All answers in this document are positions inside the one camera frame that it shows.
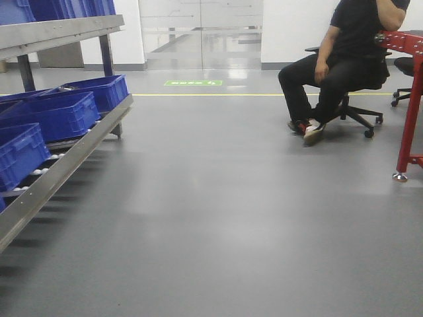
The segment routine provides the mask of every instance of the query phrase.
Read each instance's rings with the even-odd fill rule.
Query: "plastic crate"
[[[28,0],[0,0],[0,25],[34,21]]]
[[[85,18],[91,16],[91,9],[85,0],[29,0],[37,21]]]
[[[94,17],[99,15],[115,15],[113,0],[86,0],[89,4],[91,15]]]
[[[1,101],[0,102],[0,115],[2,112],[8,110],[9,108],[17,105],[20,100],[10,100],[10,101]]]
[[[5,210],[5,208],[6,208],[5,200],[3,199],[3,197],[0,197],[0,213],[2,213],[3,210]]]
[[[86,134],[99,118],[92,92],[49,95],[19,102],[1,112],[0,127],[38,122],[44,140],[52,142]]]
[[[102,114],[113,110],[123,99],[129,95],[126,86],[126,76],[116,75],[89,79],[86,81],[75,81],[66,83],[58,88],[45,92],[47,94],[75,94],[79,92],[92,91],[98,111]]]
[[[15,188],[49,157],[38,123],[0,129],[0,191]]]
[[[8,94],[7,96],[0,96],[0,102],[31,99],[35,96],[40,96],[47,91],[48,89],[28,91],[20,94]]]

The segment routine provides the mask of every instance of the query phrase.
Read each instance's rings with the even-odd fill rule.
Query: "yellow floor line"
[[[256,96],[256,97],[273,97],[283,96],[284,94],[132,94],[136,97],[204,97],[204,96]],[[307,96],[318,96],[318,93],[307,94]],[[392,92],[351,92],[350,96],[392,96]]]

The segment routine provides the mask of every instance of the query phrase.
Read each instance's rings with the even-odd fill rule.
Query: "black t-shirt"
[[[401,9],[407,10],[410,0],[392,0]],[[341,0],[335,9],[330,25],[340,29],[333,53],[362,57],[382,57],[386,52],[375,44],[374,36],[384,27],[377,14],[376,0]]]

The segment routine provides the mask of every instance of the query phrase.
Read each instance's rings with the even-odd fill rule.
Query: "glass wall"
[[[260,69],[263,0],[140,0],[148,69]]]

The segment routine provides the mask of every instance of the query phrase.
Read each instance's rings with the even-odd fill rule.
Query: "sneaker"
[[[292,131],[294,131],[294,132],[296,132],[296,133],[298,133],[300,135],[304,135],[305,134],[305,129],[307,128],[308,125],[309,125],[309,122],[304,122],[304,121],[301,121],[301,120],[296,121],[296,122],[294,122],[294,121],[289,121],[288,122],[288,127]]]
[[[314,119],[310,119],[309,122],[310,125],[305,128],[304,133],[304,144],[308,146],[314,145],[321,140],[323,130],[326,126],[326,124],[320,123]]]

